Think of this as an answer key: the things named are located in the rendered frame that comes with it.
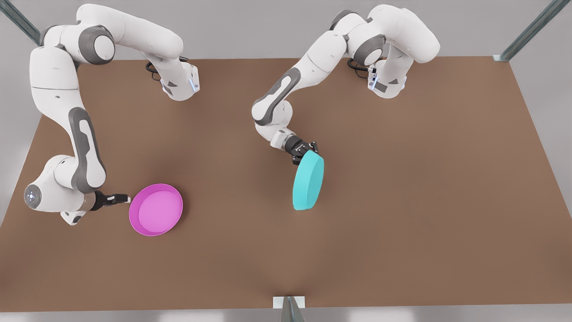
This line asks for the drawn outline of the blue plate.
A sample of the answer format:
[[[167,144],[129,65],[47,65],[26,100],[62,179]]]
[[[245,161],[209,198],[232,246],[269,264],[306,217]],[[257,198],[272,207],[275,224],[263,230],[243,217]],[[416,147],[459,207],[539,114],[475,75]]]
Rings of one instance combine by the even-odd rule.
[[[294,210],[313,208],[319,197],[324,177],[324,159],[313,151],[302,157],[294,178],[292,202]]]

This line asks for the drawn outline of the pink plate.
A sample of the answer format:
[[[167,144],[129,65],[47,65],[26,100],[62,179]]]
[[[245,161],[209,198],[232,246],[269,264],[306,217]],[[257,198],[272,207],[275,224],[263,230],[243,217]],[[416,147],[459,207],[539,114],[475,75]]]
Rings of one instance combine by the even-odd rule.
[[[150,185],[131,200],[129,221],[132,228],[143,236],[160,236],[179,222],[182,210],[182,196],[175,187]]]

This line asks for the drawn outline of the silver frame post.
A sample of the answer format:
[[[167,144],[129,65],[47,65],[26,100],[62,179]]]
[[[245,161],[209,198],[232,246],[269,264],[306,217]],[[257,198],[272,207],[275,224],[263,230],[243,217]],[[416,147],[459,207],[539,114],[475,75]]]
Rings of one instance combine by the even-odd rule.
[[[493,55],[492,59],[495,62],[509,62],[531,39],[549,24],[570,1],[571,0],[552,0],[501,54]]]
[[[305,322],[300,308],[306,307],[304,296],[273,297],[273,309],[280,309],[280,322]]]
[[[40,46],[40,31],[10,0],[0,0],[0,12],[4,13],[35,45]]]

